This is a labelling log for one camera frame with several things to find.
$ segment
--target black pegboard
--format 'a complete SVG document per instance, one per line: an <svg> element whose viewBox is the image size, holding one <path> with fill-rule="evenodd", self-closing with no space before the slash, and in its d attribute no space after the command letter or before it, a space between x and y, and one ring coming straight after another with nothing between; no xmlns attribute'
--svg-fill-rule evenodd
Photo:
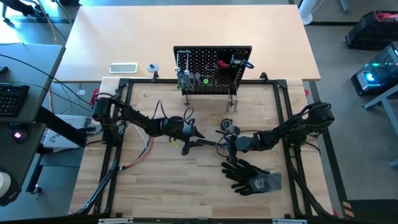
<svg viewBox="0 0 398 224"><path fill-rule="evenodd" d="M189 56L186 53L178 53L181 51L189 51ZM203 81L205 78L209 79L211 85L201 85L195 81L195 85L192 90L184 86L181 89L182 95L235 95L239 88L239 84L242 80L245 67L241 68L238 72L238 76L234 85L222 85L217 82L218 79L218 67L217 59L220 52L234 53L245 53L247 54L246 60L249 60L251 53L251 46L175 46L174 57L177 63L178 54L178 67L180 71L186 69L187 58L188 69L190 73L200 73L200 80Z"/></svg>

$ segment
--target wooden tabletop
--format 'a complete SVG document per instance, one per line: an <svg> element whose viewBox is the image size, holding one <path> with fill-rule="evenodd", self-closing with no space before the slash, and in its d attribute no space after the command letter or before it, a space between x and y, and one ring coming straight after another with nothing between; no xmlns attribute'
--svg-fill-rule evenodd
<svg viewBox="0 0 398 224"><path fill-rule="evenodd" d="M103 78L100 92L114 93L118 81L118 78ZM293 112L298 113L307 104L302 81L288 80L288 85ZM181 116L186 109L185 97L175 85L134 84L132 90L130 104L144 115L152 116L160 99L168 116ZM215 130L220 128L224 118L233 119L234 125L242 130L269 130L279 125L271 86L241 85L238 94L240 101L236 113L225 113L226 96L189 96L195 109L193 117L197 119L197 128L207 140L220 139L221 135ZM237 155L261 169L280 172L282 190L240 196L231 189L233 181L221 173L221 162L225 158L217 155L213 147L193 147L187 156L182 156L181 142L176 149L166 136L154 141L154 148L147 158L137 166L119 172L113 214L122 212L124 217L151 218L282 218L286 213L293 215L282 143L268 151L239 152ZM134 125L129 124L121 165L133 162L143 145ZM92 144L85 149L71 212L81 208L97 188L104 149L101 144ZM308 188L324 208L332 212L318 151L311 146L302 147L302 160ZM301 193L298 195L304 212Z"/></svg>
<svg viewBox="0 0 398 224"><path fill-rule="evenodd" d="M135 77L175 78L173 46L250 45L243 78L319 80L296 5L82 6L57 76L63 82L100 82L111 63L138 63Z"/></svg>

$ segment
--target concrete floor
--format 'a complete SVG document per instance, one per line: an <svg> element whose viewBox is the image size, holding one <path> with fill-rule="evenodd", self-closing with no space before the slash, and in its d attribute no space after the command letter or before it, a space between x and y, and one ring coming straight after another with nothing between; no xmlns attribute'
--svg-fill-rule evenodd
<svg viewBox="0 0 398 224"><path fill-rule="evenodd" d="M363 14L373 10L398 10L395 0L349 0L351 10L343 14L339 1L325 1L314 12L314 21L358 21ZM62 18L57 5L43 1L53 19ZM84 6L91 5L181 5L181 4L288 4L289 1L278 0L82 0ZM78 7L67 7L68 14L75 17ZM27 21L18 12L9 10L7 15L13 21L15 28L0 22L0 42L25 42L31 44L54 44L49 25ZM67 38L71 29L69 24L55 24ZM377 52L349 50L345 47L344 36L352 27L306 26L308 38L321 74L317 82L318 91L323 101L332 104L332 112L336 121L330 127L330 134L340 166L341 176L349 199L383 199L398 198L398 170L392 170L387 162L398 158L398 138L382 108L365 111L361 105L369 99L356 95L349 78L359 70ZM57 34L59 44L65 40ZM71 84L72 90L86 90L82 95L90 100L90 95L99 84ZM52 90L67 97L58 84L52 85ZM53 96L55 113L60 113L68 107L64 100ZM90 116L87 111L74 106L67 114ZM339 210L336 199L331 170L326 157L322 140L318 141L322 153L323 168L330 191L333 206ZM76 157L73 164L80 161ZM78 173L77 167L45 167L39 179L44 192L41 196L21 193L18 200L7 207L0 207L0 220L21 218L39 218L65 215L72 197Z"/></svg>

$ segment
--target glove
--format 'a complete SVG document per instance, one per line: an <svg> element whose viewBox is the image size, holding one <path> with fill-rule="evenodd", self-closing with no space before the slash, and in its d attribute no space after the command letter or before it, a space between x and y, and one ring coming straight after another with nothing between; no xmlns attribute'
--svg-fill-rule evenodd
<svg viewBox="0 0 398 224"><path fill-rule="evenodd" d="M222 172L226 178L235 180L238 183L231 187L241 195L265 193L282 188L282 176L280 172L271 174L268 171L250 165L243 159L238 159L238 164L230 165L222 162L225 169Z"/></svg>

